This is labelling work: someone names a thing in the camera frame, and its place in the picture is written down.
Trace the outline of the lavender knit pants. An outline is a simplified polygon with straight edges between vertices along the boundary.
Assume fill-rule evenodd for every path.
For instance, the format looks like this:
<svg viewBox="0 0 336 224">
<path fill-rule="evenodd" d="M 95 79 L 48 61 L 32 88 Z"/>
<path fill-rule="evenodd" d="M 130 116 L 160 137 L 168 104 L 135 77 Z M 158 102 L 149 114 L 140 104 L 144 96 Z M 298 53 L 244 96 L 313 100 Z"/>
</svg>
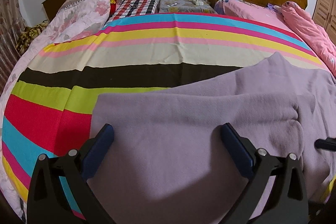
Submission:
<svg viewBox="0 0 336 224">
<path fill-rule="evenodd" d="M 209 80 L 97 98 L 91 134 L 111 124 L 114 142 L 88 184 L 117 223 L 218 223 L 247 181 L 221 142 L 221 125 L 271 155 L 297 155 L 307 195 L 335 175 L 335 79 L 279 53 Z"/>
</svg>

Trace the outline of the rainbow striped blanket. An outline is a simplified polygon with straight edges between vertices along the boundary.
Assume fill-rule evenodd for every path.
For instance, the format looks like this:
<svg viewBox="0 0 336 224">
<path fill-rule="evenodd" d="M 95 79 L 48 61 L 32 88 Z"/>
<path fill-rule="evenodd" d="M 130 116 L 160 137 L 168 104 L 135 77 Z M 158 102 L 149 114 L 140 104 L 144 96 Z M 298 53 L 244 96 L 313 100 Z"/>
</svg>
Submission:
<svg viewBox="0 0 336 224">
<path fill-rule="evenodd" d="M 19 72 L 6 103 L 5 171 L 26 202 L 38 153 L 55 156 L 83 144 L 100 94 L 186 85 L 275 52 L 298 67 L 323 68 L 302 38 L 276 18 L 151 14 L 110 20 L 83 39 L 45 39 Z"/>
</svg>

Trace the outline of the pink crumpled duvet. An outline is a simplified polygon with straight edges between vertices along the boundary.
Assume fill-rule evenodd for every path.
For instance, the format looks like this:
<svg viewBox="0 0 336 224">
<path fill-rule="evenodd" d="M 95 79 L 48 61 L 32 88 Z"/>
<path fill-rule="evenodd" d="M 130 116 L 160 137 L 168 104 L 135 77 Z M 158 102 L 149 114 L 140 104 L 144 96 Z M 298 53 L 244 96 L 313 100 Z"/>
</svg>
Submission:
<svg viewBox="0 0 336 224">
<path fill-rule="evenodd" d="M 325 29 L 315 24 L 310 14 L 293 1 L 284 2 L 276 9 L 281 12 L 288 27 L 311 47 L 335 76 L 335 45 Z"/>
</svg>

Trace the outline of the light wooden wardrobe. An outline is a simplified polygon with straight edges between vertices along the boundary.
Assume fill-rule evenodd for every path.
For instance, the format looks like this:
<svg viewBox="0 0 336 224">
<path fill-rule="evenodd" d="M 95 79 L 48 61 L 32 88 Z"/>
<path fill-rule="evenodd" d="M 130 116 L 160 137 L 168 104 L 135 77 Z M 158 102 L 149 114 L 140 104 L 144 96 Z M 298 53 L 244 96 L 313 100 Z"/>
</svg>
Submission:
<svg viewBox="0 0 336 224">
<path fill-rule="evenodd" d="M 332 43 L 336 39 L 335 0 L 317 0 L 313 21 L 322 26 Z"/>
</svg>

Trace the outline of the brown yellow patterned blanket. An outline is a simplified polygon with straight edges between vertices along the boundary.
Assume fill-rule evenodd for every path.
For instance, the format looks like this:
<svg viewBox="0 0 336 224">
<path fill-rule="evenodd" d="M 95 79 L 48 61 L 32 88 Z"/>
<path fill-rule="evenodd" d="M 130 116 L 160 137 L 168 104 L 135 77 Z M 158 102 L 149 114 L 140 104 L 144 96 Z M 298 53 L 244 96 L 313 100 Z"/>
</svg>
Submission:
<svg viewBox="0 0 336 224">
<path fill-rule="evenodd" d="M 33 27 L 25 27 L 25 29 L 19 35 L 15 48 L 17 52 L 22 56 L 26 50 L 28 50 L 30 44 L 36 39 L 49 25 L 49 20 L 46 19 L 41 23 Z"/>
</svg>

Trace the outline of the floral pleated curtain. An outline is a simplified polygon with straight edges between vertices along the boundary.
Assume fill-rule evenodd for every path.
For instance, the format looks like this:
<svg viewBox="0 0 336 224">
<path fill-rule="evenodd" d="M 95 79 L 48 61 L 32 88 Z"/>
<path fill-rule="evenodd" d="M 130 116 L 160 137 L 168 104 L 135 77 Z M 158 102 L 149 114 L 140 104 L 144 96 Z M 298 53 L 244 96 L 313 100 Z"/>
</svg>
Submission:
<svg viewBox="0 0 336 224">
<path fill-rule="evenodd" d="M 1 93 L 21 54 L 16 49 L 26 22 L 21 15 L 18 0 L 1 1 Z"/>
</svg>

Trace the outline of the pink floral white quilt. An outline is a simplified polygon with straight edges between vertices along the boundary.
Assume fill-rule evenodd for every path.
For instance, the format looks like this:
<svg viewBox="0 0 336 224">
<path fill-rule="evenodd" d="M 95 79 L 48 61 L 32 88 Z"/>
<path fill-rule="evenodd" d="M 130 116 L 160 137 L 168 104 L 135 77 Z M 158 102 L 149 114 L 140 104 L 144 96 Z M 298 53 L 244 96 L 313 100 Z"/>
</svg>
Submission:
<svg viewBox="0 0 336 224">
<path fill-rule="evenodd" d="M 1 95 L 1 191 L 17 218 L 24 216 L 38 156 L 61 156 L 71 145 L 80 147 L 92 118 L 66 109 L 70 88 L 44 88 L 19 76 L 33 59 L 58 57 L 53 47 L 94 36 L 109 13 L 110 0 L 66 0 L 11 72 Z"/>
</svg>

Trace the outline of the red black plaid sheet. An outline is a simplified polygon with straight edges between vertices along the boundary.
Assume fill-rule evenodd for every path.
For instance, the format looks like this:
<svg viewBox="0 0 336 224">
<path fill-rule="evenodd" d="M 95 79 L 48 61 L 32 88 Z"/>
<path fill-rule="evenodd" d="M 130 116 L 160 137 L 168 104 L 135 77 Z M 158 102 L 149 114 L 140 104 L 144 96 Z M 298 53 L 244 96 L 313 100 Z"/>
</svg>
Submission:
<svg viewBox="0 0 336 224">
<path fill-rule="evenodd" d="M 107 20 L 107 23 L 121 18 L 155 14 L 157 0 L 125 0 Z"/>
</svg>

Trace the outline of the floral covered nightstand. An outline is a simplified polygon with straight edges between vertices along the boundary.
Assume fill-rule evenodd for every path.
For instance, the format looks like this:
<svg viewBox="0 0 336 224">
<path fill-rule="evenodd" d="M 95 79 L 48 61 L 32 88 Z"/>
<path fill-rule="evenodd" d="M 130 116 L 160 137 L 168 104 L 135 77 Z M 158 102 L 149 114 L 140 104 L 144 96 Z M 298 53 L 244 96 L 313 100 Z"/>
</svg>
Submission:
<svg viewBox="0 0 336 224">
<path fill-rule="evenodd" d="M 194 0 L 159 0 L 159 13 L 191 12 L 216 14 L 217 12 L 206 2 L 200 1 L 198 4 Z"/>
</svg>

